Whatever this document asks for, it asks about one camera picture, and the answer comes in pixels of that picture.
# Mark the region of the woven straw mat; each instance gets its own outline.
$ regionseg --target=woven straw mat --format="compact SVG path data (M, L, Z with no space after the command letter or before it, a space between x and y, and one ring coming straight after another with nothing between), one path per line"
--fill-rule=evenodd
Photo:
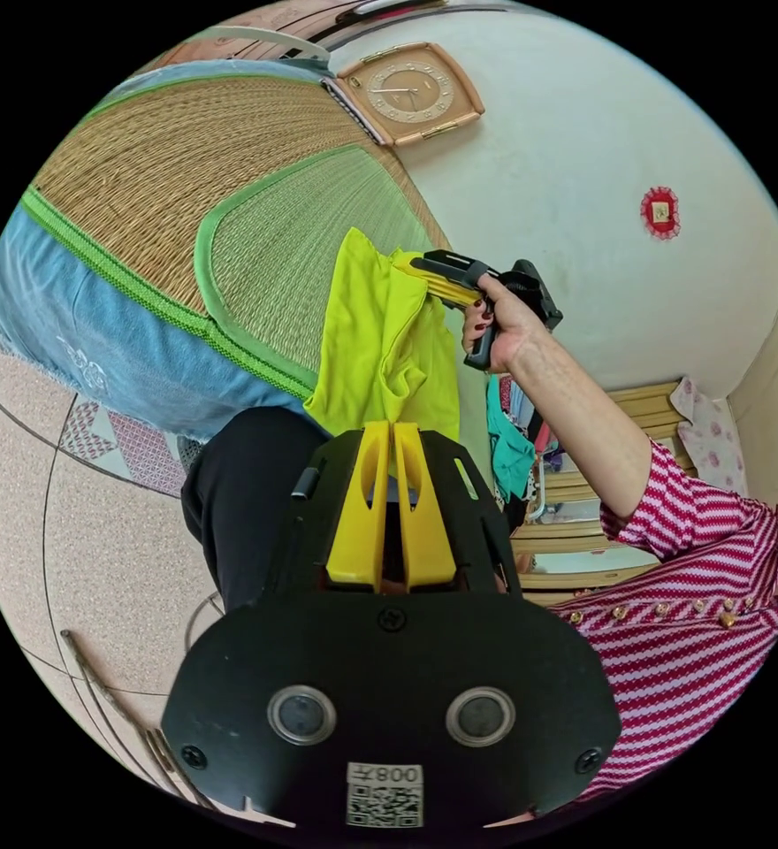
M34 185L131 271L206 317L193 264L202 219L245 186L350 144L385 168L430 242L448 248L392 151L375 145L321 86L298 80L187 80L118 101L78 126ZM318 225L309 198L300 206Z
M358 145L316 154L228 198L197 242L211 316L235 342L313 382L336 255L351 227L383 254L432 248L407 198Z

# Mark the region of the leg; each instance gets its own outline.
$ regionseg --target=leg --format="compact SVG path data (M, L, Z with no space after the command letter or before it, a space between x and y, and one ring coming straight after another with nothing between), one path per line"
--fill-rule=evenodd
M324 442L307 419L259 407L236 416L194 462L182 489L183 517L226 611L259 597L292 488Z

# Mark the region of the red decoration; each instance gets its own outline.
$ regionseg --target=red decoration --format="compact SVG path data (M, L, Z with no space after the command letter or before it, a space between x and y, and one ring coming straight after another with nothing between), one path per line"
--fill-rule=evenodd
M671 188L657 186L645 193L640 214L645 229L655 239L674 239L681 232L678 196Z

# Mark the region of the screw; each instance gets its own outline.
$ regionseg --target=screw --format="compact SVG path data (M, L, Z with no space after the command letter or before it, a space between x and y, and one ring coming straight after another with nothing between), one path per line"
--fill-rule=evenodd
M399 608L383 608L378 615L378 625L390 634L401 631L407 624L407 614Z
M197 746L183 746L180 755L192 769L206 769L206 755Z
M584 775L592 772L601 763L601 752L598 749L587 749L575 764L575 772Z

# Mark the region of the qr code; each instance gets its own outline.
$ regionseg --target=qr code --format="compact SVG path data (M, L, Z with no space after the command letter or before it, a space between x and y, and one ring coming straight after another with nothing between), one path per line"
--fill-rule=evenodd
M350 784L348 825L378 829L410 829L423 824L422 787L409 784Z

